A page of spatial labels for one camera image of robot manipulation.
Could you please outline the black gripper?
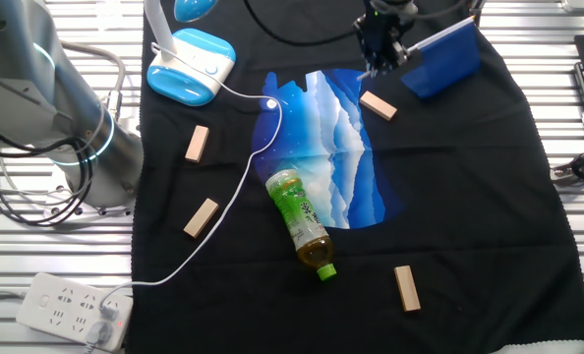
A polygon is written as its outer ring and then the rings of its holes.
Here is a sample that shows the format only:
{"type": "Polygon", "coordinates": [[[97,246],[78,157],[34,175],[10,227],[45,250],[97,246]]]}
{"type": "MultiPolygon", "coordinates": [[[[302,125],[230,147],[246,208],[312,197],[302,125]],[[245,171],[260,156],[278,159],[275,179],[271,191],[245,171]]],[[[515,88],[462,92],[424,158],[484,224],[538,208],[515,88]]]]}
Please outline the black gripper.
{"type": "Polygon", "coordinates": [[[381,74],[388,74],[406,63],[408,50],[403,46],[402,38],[410,29],[408,19],[368,12],[358,18],[353,26],[367,61],[363,78],[374,78],[378,74],[379,70],[373,63],[381,63],[381,74]]]}

